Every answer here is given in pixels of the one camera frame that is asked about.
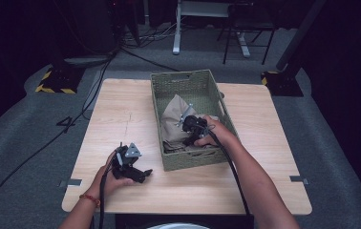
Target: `gray cloth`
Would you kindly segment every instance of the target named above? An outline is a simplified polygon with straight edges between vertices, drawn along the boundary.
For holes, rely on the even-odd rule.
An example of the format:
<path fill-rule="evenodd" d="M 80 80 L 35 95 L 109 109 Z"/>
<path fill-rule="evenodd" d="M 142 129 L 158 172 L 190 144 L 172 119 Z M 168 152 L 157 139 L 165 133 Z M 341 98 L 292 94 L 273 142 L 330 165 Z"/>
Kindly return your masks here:
<path fill-rule="evenodd" d="M 181 120 L 181 115 L 189 108 L 189 104 L 186 103 L 179 95 L 175 94 L 174 98 L 169 102 L 165 111 L 160 118 L 160 133 L 162 137 L 163 147 L 165 153 L 175 153 L 183 151 L 194 151 L 201 149 L 194 145 L 185 146 L 184 140 L 187 139 L 190 134 L 183 132 L 182 125 L 177 125 Z M 191 108 L 187 114 L 195 115 L 196 117 L 203 116 L 203 114 L 197 114 L 195 109 Z"/>

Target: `wooden table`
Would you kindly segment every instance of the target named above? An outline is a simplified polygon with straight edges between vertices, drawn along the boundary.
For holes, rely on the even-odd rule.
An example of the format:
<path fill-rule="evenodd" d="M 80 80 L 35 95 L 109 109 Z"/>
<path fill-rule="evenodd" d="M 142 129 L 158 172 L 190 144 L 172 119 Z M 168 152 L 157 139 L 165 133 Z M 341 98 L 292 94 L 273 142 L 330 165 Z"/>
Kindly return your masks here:
<path fill-rule="evenodd" d="M 158 127 L 149 80 L 106 79 L 62 202 L 71 211 L 80 194 L 92 183 L 98 168 L 120 144 L 135 142 L 142 157 L 135 167 L 153 169 L 144 183 L 117 190 L 106 199 L 105 211 L 142 214 L 243 215 L 243 203 L 227 163 L 164 172 L 159 153 Z M 265 86 L 218 84 L 224 102 L 245 148 L 274 181 L 294 215 L 311 212 L 282 125 Z"/>

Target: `hand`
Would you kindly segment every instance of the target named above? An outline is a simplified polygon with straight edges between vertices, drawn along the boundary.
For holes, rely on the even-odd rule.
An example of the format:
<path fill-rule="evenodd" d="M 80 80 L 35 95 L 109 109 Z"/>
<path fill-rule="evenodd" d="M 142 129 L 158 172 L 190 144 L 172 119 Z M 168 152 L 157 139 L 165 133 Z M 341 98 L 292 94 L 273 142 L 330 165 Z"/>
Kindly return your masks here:
<path fill-rule="evenodd" d="M 238 138 L 235 137 L 220 121 L 211 118 L 209 115 L 205 115 L 203 119 L 207 120 L 207 127 L 216 135 L 222 145 L 226 146 L 229 141 L 238 141 Z M 194 144 L 196 146 L 203 146 L 207 144 L 217 145 L 210 135 L 196 140 Z"/>
<path fill-rule="evenodd" d="M 112 152 L 109 155 L 109 157 L 107 158 L 106 164 L 104 166 L 100 167 L 99 171 L 97 171 L 94 181 L 91 184 L 91 187 L 85 192 L 87 195 L 90 195 L 94 198 L 99 198 L 100 181 L 102 180 L 102 176 L 103 176 L 104 172 L 106 171 L 106 168 L 108 166 L 111 166 L 111 165 L 109 165 L 109 163 L 115 154 L 116 154 L 116 151 Z M 126 186 L 126 185 L 131 185 L 133 183 L 134 183 L 134 181 L 130 178 L 116 179 L 113 176 L 112 172 L 108 172 L 107 177 L 106 177 L 105 188 L 104 188 L 105 197 L 110 196 L 115 191 L 115 189 Z"/>

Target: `cable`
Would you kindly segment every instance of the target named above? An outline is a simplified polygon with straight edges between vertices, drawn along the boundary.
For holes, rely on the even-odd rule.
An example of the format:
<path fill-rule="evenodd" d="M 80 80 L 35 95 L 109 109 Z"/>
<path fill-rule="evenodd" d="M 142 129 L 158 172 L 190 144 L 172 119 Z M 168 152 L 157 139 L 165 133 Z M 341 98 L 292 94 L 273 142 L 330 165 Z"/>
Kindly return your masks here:
<path fill-rule="evenodd" d="M 99 195 L 100 195 L 100 206 L 99 206 L 99 213 L 100 213 L 100 217 L 99 217 L 99 229 L 103 228 L 103 221 L 104 221 L 104 186 L 106 183 L 106 177 L 107 174 L 112 171 L 111 166 L 113 166 L 113 158 L 109 161 L 108 166 L 106 167 L 105 172 L 103 173 L 102 179 L 100 181 L 100 185 L 99 185 Z"/>
<path fill-rule="evenodd" d="M 95 61 L 87 61 L 87 62 L 81 62 L 81 63 L 75 63 L 75 62 L 69 62 L 65 60 L 71 67 L 73 68 L 80 68 L 80 69 L 88 69 L 92 67 L 96 67 L 102 64 L 105 64 L 109 59 L 111 58 L 111 55 L 105 56 L 101 60 L 95 60 Z"/>
<path fill-rule="evenodd" d="M 91 224 L 89 225 L 90 229 L 94 229 L 95 228 L 95 217 L 92 216 L 92 220 L 91 220 Z"/>
<path fill-rule="evenodd" d="M 127 44 L 127 41 L 134 41 L 134 38 L 124 38 L 123 39 L 123 45 L 125 48 L 128 49 L 137 49 L 137 48 L 145 48 L 148 45 L 150 45 L 151 43 L 155 42 L 155 41 L 160 41 L 163 40 L 169 36 L 173 36 L 175 35 L 174 33 L 170 33 L 170 34 L 166 34 L 168 31 L 171 31 L 172 29 L 174 29 L 173 27 L 176 24 L 172 25 L 171 27 L 167 28 L 167 29 L 163 29 L 161 31 L 158 31 L 158 29 L 155 29 L 154 32 L 152 32 L 151 34 L 148 34 L 148 32 L 151 30 L 148 30 L 147 33 L 145 33 L 144 35 L 140 36 L 140 45 L 133 45 L 133 44 Z"/>
<path fill-rule="evenodd" d="M 112 61 L 112 59 L 114 58 L 114 56 L 112 56 L 109 61 L 103 66 L 102 68 L 102 74 L 101 77 L 103 77 L 104 73 L 106 72 L 107 66 L 110 64 L 110 62 Z M 98 89 L 100 88 L 100 84 L 101 84 L 101 80 L 99 81 L 98 84 Z M 37 156 L 40 152 L 42 152 L 44 149 L 46 149 L 49 145 L 51 145 L 55 140 L 57 140 L 63 133 L 65 133 L 82 115 L 83 113 L 89 108 L 89 106 L 91 105 L 92 101 L 94 101 L 94 99 L 96 98 L 96 93 L 94 94 L 91 102 L 85 107 L 82 108 L 81 113 L 75 117 L 73 119 L 73 121 L 71 123 L 69 123 L 61 132 L 59 132 L 54 138 L 52 138 L 50 141 L 48 141 L 45 145 L 43 145 L 39 150 L 37 150 L 36 152 L 34 152 L 34 154 L 32 154 L 31 156 L 29 156 L 27 159 L 25 159 L 22 163 L 20 163 L 13 171 L 11 171 L 0 183 L 0 189 L 1 187 L 9 180 L 9 178 L 11 178 L 11 176 L 13 176 L 23 165 L 25 165 L 29 160 L 31 160 L 33 157 Z"/>
<path fill-rule="evenodd" d="M 148 59 L 146 59 L 146 58 L 144 58 L 144 57 L 141 57 L 141 56 L 139 56 L 139 55 L 137 55 L 137 54 L 134 54 L 134 53 L 132 53 L 132 52 L 128 52 L 128 51 L 124 50 L 123 48 L 121 48 L 121 50 L 122 50 L 123 52 L 129 54 L 129 55 L 132 55 L 132 56 L 134 56 L 134 57 L 136 57 L 136 58 L 142 59 L 142 60 L 144 60 L 144 61 L 146 61 L 146 62 L 148 62 L 148 63 L 151 63 L 151 64 L 153 64 L 153 65 L 159 66 L 159 67 L 161 67 L 161 68 L 168 69 L 168 70 L 172 70 L 172 71 L 175 71 L 175 72 L 180 72 L 180 71 L 177 70 L 177 69 L 174 69 L 174 68 L 171 68 L 171 67 L 168 67 L 168 66 L 165 66 L 165 65 L 161 65 L 161 64 L 159 64 L 159 63 L 157 63 L 157 62 L 155 62 L 155 61 L 148 60 Z"/>
<path fill-rule="evenodd" d="M 76 33 L 74 32 L 73 27 L 71 26 L 70 22 L 68 21 L 67 17 L 65 17 L 64 13 L 62 12 L 61 8 L 58 6 L 58 4 L 55 2 L 55 0 L 53 0 L 53 3 L 55 4 L 55 7 L 57 8 L 59 14 L 62 16 L 62 18 L 65 21 L 65 24 L 68 26 L 68 29 L 70 29 L 71 34 L 74 36 L 75 40 L 88 52 L 93 53 L 93 54 L 112 54 L 112 53 L 116 53 L 119 51 L 118 48 L 118 42 L 115 45 L 115 48 L 112 49 L 109 52 L 95 52 L 92 49 L 88 48 L 80 39 L 79 37 L 76 35 Z"/>
<path fill-rule="evenodd" d="M 247 215 L 248 217 L 250 217 L 248 205 L 247 205 L 246 200 L 245 200 L 245 197 L 244 197 L 243 189 L 241 188 L 240 180 L 238 179 L 237 171 L 235 170 L 234 164 L 232 163 L 232 159 L 231 159 L 230 155 L 228 154 L 227 150 L 224 148 L 224 146 L 222 145 L 222 143 L 219 141 L 219 139 L 217 138 L 216 134 L 214 134 L 214 133 L 209 129 L 209 127 L 203 127 L 203 126 L 201 126 L 201 125 L 193 125 L 193 126 L 199 128 L 199 129 L 202 129 L 205 133 L 209 133 L 209 135 L 210 135 L 210 136 L 213 138 L 213 140 L 216 142 L 217 146 L 219 146 L 220 149 L 222 150 L 222 152 L 224 153 L 225 158 L 227 159 L 227 162 L 228 162 L 228 164 L 229 164 L 229 166 L 230 166 L 230 168 L 231 168 L 232 174 L 233 174 L 233 176 L 234 176 L 234 178 L 235 178 L 235 181 L 237 182 L 238 190 L 240 191 L 241 198 L 243 199 L 243 205 L 244 205 L 244 208 L 245 208 L 246 215 Z"/>
<path fill-rule="evenodd" d="M 100 74 L 99 74 L 99 79 L 95 82 L 95 84 L 92 86 L 91 88 L 91 91 L 88 93 L 88 96 L 86 97 L 85 101 L 83 102 L 83 105 L 82 105 L 82 116 L 87 119 L 87 120 L 90 120 L 89 117 L 85 116 L 85 111 L 89 108 L 89 106 L 91 106 L 92 102 L 95 100 L 96 98 L 96 95 L 97 95 L 97 92 L 99 91 L 100 89 L 100 85 L 102 83 L 102 79 L 103 79 L 103 75 L 105 74 L 106 72 L 106 69 L 107 67 L 109 66 L 109 64 L 112 62 L 113 58 L 115 57 L 116 55 L 112 55 L 111 58 L 109 59 L 108 62 L 105 63 L 105 65 L 102 67 L 102 69 L 100 70 Z M 94 96 L 92 97 L 91 101 L 88 103 L 88 105 L 85 106 L 86 104 L 86 101 L 88 100 L 89 96 L 91 95 L 92 91 L 94 90 L 95 88 L 95 85 L 97 84 L 97 88 L 96 88 L 96 91 L 94 93 Z"/>

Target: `metal chair leg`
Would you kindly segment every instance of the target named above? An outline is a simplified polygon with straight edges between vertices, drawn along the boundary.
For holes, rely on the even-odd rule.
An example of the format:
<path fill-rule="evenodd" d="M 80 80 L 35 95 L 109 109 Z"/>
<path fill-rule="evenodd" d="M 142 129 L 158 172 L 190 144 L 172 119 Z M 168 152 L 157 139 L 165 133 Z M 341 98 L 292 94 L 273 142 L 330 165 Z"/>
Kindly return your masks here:
<path fill-rule="evenodd" d="M 258 34 L 251 40 L 251 43 L 254 43 L 256 39 L 261 35 L 263 31 L 259 31 Z"/>
<path fill-rule="evenodd" d="M 219 36 L 217 37 L 217 41 L 220 40 L 220 38 L 221 38 L 222 35 L 223 35 L 223 32 L 224 32 L 224 26 L 222 27 L 222 31 L 220 32 Z"/>
<path fill-rule="evenodd" d="M 229 29 L 228 29 L 228 36 L 227 36 L 227 43 L 225 45 L 225 53 L 224 53 L 223 64 L 225 64 L 225 59 L 227 58 L 228 45 L 230 43 L 230 36 L 231 36 L 231 27 L 229 27 Z"/>
<path fill-rule="evenodd" d="M 275 30 L 273 30 L 272 33 L 270 34 L 269 41 L 267 42 L 265 56 L 264 56 L 264 59 L 262 60 L 262 65 L 265 64 L 265 60 L 266 60 L 266 57 L 267 57 L 267 52 L 269 51 L 270 43 L 272 42 L 272 38 L 273 38 L 274 33 L 275 33 Z"/>

